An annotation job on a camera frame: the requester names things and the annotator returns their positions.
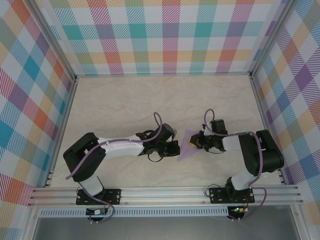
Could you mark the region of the black base plate right arm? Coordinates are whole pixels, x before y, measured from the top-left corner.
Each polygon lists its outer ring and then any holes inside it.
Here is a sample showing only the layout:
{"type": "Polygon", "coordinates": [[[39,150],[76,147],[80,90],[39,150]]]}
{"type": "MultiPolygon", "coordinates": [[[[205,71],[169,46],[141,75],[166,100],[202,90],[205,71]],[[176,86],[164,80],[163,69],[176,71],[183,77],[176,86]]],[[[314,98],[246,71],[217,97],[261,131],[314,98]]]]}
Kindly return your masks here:
{"type": "Polygon", "coordinates": [[[209,189],[211,204],[251,204],[255,203],[253,190],[227,190],[225,187],[212,187],[209,189]]]}

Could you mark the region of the black base plate left arm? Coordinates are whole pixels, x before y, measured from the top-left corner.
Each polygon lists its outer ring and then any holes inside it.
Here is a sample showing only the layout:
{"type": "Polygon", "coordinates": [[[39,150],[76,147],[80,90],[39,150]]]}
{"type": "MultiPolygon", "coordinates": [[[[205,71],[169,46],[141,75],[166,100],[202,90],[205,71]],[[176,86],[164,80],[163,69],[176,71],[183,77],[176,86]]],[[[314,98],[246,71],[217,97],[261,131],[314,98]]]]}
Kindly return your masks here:
{"type": "MultiPolygon", "coordinates": [[[[76,205],[102,205],[103,203],[89,197],[83,189],[77,191],[75,200],[76,205]]],[[[108,202],[112,205],[119,205],[121,200],[121,189],[104,189],[102,192],[94,195],[95,198],[108,202]]]]}

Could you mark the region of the aluminium frame rail long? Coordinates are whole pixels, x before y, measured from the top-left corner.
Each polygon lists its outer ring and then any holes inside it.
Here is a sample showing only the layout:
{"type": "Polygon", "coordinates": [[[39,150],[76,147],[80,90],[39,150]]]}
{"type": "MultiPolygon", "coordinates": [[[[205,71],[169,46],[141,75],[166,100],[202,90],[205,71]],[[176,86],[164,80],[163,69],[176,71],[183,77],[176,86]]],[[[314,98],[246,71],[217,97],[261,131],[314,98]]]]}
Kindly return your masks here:
{"type": "Polygon", "coordinates": [[[250,76],[249,72],[207,72],[207,73],[137,73],[137,74],[78,74],[77,79],[122,78],[122,77],[167,77],[167,76],[250,76]]]}

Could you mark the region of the aluminium mounting rail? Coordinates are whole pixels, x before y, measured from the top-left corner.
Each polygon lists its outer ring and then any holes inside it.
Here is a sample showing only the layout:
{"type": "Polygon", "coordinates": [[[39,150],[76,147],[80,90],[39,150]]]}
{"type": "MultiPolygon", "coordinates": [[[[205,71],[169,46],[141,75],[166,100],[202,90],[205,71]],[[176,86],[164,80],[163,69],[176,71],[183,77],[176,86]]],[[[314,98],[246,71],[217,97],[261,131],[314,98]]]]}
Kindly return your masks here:
{"type": "MultiPolygon", "coordinates": [[[[197,207],[209,206],[205,186],[122,187],[121,207],[197,207]]],[[[35,188],[29,207],[75,207],[77,187],[35,188]]],[[[302,205],[303,197],[296,185],[256,185],[253,187],[254,206],[302,205]]]]}

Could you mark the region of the small circuit board black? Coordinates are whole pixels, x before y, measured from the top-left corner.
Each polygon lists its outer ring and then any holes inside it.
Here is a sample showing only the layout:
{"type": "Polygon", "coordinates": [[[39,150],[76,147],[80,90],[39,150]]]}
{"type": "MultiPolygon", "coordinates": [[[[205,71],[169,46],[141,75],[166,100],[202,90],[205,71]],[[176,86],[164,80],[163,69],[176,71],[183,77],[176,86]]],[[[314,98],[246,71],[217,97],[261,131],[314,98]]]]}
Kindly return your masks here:
{"type": "Polygon", "coordinates": [[[87,208],[85,214],[88,216],[105,216],[108,213],[106,208],[87,208]]]}

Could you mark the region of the grey metal plate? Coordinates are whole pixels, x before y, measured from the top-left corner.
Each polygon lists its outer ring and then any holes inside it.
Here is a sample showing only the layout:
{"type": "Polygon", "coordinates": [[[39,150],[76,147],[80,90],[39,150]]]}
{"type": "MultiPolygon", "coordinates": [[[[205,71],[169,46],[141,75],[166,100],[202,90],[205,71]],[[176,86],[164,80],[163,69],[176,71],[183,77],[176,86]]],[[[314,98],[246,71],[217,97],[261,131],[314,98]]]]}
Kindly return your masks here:
{"type": "Polygon", "coordinates": [[[41,218],[32,240],[300,240],[292,225],[231,222],[219,217],[41,218]]]}

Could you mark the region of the purple cloth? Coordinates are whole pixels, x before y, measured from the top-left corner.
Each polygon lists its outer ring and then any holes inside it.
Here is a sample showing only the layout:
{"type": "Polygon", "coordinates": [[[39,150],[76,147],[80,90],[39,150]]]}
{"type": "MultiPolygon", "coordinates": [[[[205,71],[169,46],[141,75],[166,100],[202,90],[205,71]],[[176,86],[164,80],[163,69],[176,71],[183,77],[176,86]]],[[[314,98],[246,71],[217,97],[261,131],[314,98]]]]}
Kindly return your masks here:
{"type": "Polygon", "coordinates": [[[195,153],[199,152],[200,149],[194,147],[193,145],[191,145],[189,143],[190,138],[193,135],[198,134],[198,131],[193,131],[190,129],[186,129],[185,133],[184,133],[184,138],[180,147],[180,155],[178,156],[178,161],[182,161],[188,157],[191,157],[192,155],[194,155],[195,153]]]}

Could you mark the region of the aluminium frame rail short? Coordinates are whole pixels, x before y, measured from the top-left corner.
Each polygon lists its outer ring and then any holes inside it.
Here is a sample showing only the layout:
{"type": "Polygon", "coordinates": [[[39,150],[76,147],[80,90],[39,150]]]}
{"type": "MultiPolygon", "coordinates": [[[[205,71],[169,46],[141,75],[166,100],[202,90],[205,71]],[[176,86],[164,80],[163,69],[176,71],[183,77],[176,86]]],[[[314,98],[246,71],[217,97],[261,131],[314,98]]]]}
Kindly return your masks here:
{"type": "MultiPolygon", "coordinates": [[[[250,86],[252,88],[252,92],[253,92],[257,107],[258,107],[258,111],[259,111],[259,114],[260,114],[260,118],[261,118],[263,127],[264,127],[264,129],[266,129],[266,130],[268,130],[270,132],[271,137],[274,139],[274,137],[272,135],[272,130],[271,130],[270,124],[268,123],[267,115],[266,115],[266,113],[264,111],[264,108],[263,108],[261,97],[260,97],[259,92],[258,92],[258,90],[256,88],[256,83],[255,83],[255,81],[252,79],[252,77],[250,75],[249,75],[248,79],[249,79],[249,83],[250,83],[250,86]]],[[[279,176],[281,184],[287,185],[288,183],[286,181],[286,173],[284,172],[283,167],[284,166],[280,167],[277,170],[277,173],[278,173],[278,176],[279,176]]]]}
{"type": "Polygon", "coordinates": [[[50,186],[50,183],[49,183],[49,181],[51,180],[50,179],[50,175],[52,175],[54,173],[54,170],[55,170],[55,167],[56,167],[56,164],[57,164],[57,160],[58,160],[59,152],[60,152],[61,145],[62,145],[62,142],[63,142],[63,138],[64,138],[65,130],[66,130],[66,127],[67,127],[68,119],[69,119],[69,116],[70,116],[72,104],[73,104],[73,101],[74,101],[74,98],[75,98],[75,94],[76,94],[76,91],[77,91],[78,80],[79,79],[76,77],[75,80],[72,82],[69,99],[68,99],[67,105],[65,107],[65,112],[64,112],[64,115],[63,115],[63,119],[62,119],[62,122],[61,122],[60,129],[59,129],[59,131],[57,133],[56,143],[54,145],[52,156],[51,156],[51,158],[49,160],[49,165],[48,165],[48,168],[47,168],[47,170],[45,172],[44,179],[43,179],[42,184],[41,184],[42,188],[50,186]]]}

